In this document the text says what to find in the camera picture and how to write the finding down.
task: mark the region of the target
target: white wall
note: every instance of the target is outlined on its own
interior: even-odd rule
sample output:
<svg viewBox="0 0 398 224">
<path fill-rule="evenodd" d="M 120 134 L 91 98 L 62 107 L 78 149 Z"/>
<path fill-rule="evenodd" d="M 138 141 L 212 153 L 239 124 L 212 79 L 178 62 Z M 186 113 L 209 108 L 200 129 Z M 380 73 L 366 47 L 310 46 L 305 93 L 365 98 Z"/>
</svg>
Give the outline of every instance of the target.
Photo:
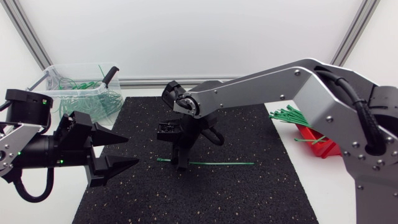
<svg viewBox="0 0 398 224">
<path fill-rule="evenodd" d="M 330 62 L 362 0 L 20 0 L 53 63 L 119 77 L 235 77 Z"/>
<path fill-rule="evenodd" d="M 398 1 L 382 0 L 344 67 L 378 85 L 398 86 Z"/>
</svg>

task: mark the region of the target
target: plastic storage bin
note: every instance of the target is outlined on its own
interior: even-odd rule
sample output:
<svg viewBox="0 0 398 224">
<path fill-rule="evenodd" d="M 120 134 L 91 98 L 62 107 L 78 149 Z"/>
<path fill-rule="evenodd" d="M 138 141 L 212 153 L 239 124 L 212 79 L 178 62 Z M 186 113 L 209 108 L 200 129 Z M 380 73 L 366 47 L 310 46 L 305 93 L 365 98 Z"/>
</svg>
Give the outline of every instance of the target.
<svg viewBox="0 0 398 224">
<path fill-rule="evenodd" d="M 296 124 L 296 126 L 304 139 L 316 140 L 323 136 L 322 134 L 311 128 L 299 124 Z M 311 147 L 314 155 L 322 157 L 322 159 L 328 156 L 341 155 L 340 147 L 334 141 L 328 138 L 324 138 L 322 140 L 324 140 L 325 142 L 317 142 L 315 144 L 312 144 L 312 142 L 307 142 L 307 144 Z"/>
<path fill-rule="evenodd" d="M 92 122 L 113 125 L 123 105 L 117 73 L 108 87 L 102 82 L 114 63 L 52 65 L 33 85 L 32 91 L 51 96 L 54 100 L 52 120 L 59 121 L 72 111 L 88 113 Z"/>
</svg>

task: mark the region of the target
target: speckled mat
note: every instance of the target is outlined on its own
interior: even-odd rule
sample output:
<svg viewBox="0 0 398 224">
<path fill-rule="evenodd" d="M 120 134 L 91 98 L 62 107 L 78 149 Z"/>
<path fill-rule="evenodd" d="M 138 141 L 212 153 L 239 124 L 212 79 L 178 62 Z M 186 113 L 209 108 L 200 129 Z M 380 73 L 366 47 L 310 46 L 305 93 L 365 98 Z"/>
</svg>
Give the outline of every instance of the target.
<svg viewBox="0 0 398 224">
<path fill-rule="evenodd" d="M 176 114 L 158 97 L 127 98 L 113 131 L 127 143 L 104 152 L 140 162 L 87 189 L 74 223 L 317 223 L 314 212 L 264 105 L 216 112 L 224 146 L 200 138 L 193 162 L 255 162 L 253 166 L 190 165 L 177 172 L 168 162 L 171 142 L 156 140 L 159 121 Z"/>
</svg>

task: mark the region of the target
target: red tray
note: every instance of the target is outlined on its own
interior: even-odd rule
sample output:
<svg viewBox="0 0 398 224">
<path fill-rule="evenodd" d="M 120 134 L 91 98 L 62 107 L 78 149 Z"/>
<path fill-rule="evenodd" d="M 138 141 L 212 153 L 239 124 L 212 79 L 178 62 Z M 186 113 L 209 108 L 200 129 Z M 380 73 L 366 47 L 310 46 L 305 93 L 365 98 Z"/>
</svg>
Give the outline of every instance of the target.
<svg viewBox="0 0 398 224">
<path fill-rule="evenodd" d="M 323 134 L 312 130 L 311 128 L 296 124 L 298 130 L 300 131 L 301 135 L 304 139 L 319 139 L 323 136 Z M 310 147 L 314 155 L 318 157 L 322 157 L 322 159 L 328 156 L 336 156 L 341 155 L 340 147 L 334 141 L 328 138 L 322 139 L 325 142 L 317 142 L 312 144 L 312 142 L 306 142 Z"/>
</svg>

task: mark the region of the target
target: green zip tie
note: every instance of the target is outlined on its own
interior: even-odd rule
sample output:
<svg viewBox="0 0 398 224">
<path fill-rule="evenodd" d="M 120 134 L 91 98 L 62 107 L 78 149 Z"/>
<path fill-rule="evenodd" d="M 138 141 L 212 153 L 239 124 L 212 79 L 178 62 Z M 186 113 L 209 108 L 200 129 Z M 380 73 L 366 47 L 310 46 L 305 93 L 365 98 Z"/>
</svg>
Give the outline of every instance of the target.
<svg viewBox="0 0 398 224">
<path fill-rule="evenodd" d="M 158 162 L 170 162 L 171 159 L 157 158 Z M 189 162 L 195 165 L 254 165 L 253 162 Z"/>
<path fill-rule="evenodd" d="M 294 138 L 294 141 L 299 141 L 299 142 L 314 142 L 314 141 L 318 141 L 318 142 L 326 142 L 325 140 L 318 140 L 318 139 L 297 139 Z"/>
<path fill-rule="evenodd" d="M 104 78 L 105 78 L 105 75 L 104 75 L 104 72 L 102 71 L 101 66 L 100 65 L 98 65 L 98 66 L 99 66 L 99 69 L 101 70 L 102 76 L 104 76 Z"/>
<path fill-rule="evenodd" d="M 320 138 L 318 138 L 316 141 L 314 141 L 312 144 L 316 144 L 316 143 L 318 143 L 319 141 L 321 141 L 322 139 L 324 139 L 326 136 L 322 136 L 322 137 L 320 137 Z"/>
</svg>

